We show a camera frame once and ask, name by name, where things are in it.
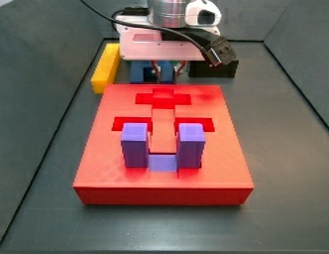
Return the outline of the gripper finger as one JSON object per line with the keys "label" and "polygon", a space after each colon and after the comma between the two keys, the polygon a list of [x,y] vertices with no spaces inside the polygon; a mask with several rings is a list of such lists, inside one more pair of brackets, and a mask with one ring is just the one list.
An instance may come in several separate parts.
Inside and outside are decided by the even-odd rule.
{"label": "gripper finger", "polygon": [[157,83],[161,83],[161,78],[162,78],[162,69],[158,64],[158,61],[150,61],[151,67],[153,67],[153,72],[157,77]]}
{"label": "gripper finger", "polygon": [[174,65],[174,83],[177,83],[178,77],[183,73],[186,64],[187,61],[178,61],[178,63]]}

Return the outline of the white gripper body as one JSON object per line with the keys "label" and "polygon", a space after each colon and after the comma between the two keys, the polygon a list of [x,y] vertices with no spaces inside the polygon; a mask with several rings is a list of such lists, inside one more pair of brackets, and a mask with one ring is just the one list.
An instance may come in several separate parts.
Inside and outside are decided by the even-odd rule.
{"label": "white gripper body", "polygon": [[183,39],[166,41],[159,31],[117,25],[119,54],[129,61],[202,61],[199,49]]}

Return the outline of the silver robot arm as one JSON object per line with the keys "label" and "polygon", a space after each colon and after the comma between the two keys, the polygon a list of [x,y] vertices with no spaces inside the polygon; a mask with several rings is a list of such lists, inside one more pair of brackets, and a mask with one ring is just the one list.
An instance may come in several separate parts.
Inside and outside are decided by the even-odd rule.
{"label": "silver robot arm", "polygon": [[117,16],[119,55],[131,83],[174,83],[189,62],[225,61],[217,48],[222,12],[211,0],[147,0]]}

